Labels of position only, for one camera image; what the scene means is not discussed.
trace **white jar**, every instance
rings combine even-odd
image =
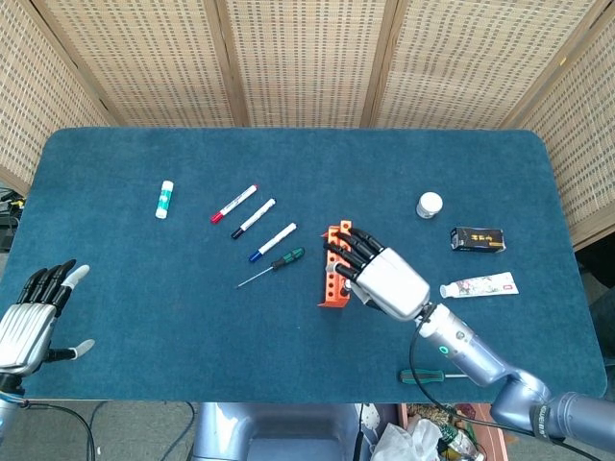
[[[442,197],[435,192],[426,192],[419,199],[416,214],[423,219],[430,219],[442,209]]]

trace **orange block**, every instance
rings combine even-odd
[[[329,226],[329,231],[327,233],[323,233],[323,237],[327,238],[329,243],[333,243],[335,245],[339,245],[344,250],[350,251],[350,247],[348,244],[339,238],[336,237],[338,232],[349,233],[349,229],[353,226],[351,221],[341,221],[339,226]],[[327,264],[334,264],[335,262],[341,262],[345,266],[349,266],[349,264],[341,258],[341,256],[336,255],[330,251],[327,251]],[[323,303],[318,304],[321,307],[345,307],[346,303],[350,300],[350,293],[342,294],[342,288],[344,286],[344,280],[341,275],[335,273],[327,273],[325,280],[325,301]]]

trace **screwdriver shaft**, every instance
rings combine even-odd
[[[253,276],[253,277],[250,277],[250,278],[249,278],[249,279],[247,279],[246,281],[242,281],[242,282],[241,282],[238,286],[236,286],[235,288],[240,288],[240,287],[242,287],[242,286],[243,286],[243,285],[245,285],[246,283],[248,283],[248,282],[250,282],[250,281],[252,281],[252,280],[254,280],[254,279],[259,278],[260,276],[262,276],[263,274],[265,274],[265,273],[267,273],[267,272],[271,271],[272,269],[273,269],[273,266],[272,266],[272,267],[269,267],[269,268],[267,268],[267,269],[265,269],[265,270],[264,270],[264,271],[262,271],[262,272],[259,272],[258,274],[256,274],[256,275],[255,275],[255,276]]]

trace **red marker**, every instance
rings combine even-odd
[[[226,205],[220,211],[218,211],[213,216],[211,216],[211,219],[210,219],[211,222],[213,224],[217,224],[222,218],[224,218],[227,214],[229,214],[237,205],[239,205],[241,202],[246,200],[256,191],[257,191],[257,185],[252,184],[250,187],[248,187],[246,190],[244,190],[239,195],[237,195],[234,199],[232,199],[228,205]]]

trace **silver robotic hand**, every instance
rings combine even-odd
[[[75,262],[71,259],[32,274],[0,321],[0,444],[15,411],[25,401],[23,377],[36,372],[43,362],[75,360],[94,345],[88,339],[75,348],[49,349],[56,320],[89,271],[89,266],[81,266],[67,275]]]
[[[363,230],[350,232],[350,237],[338,237],[351,246],[353,256],[328,247],[350,267],[337,264],[333,269],[350,281],[363,303],[396,320],[413,320],[419,334],[478,386],[505,379],[491,407],[494,421],[547,442],[570,437],[615,452],[615,403],[574,392],[553,397],[543,381],[508,364],[445,305],[431,304],[429,285],[401,256]]]

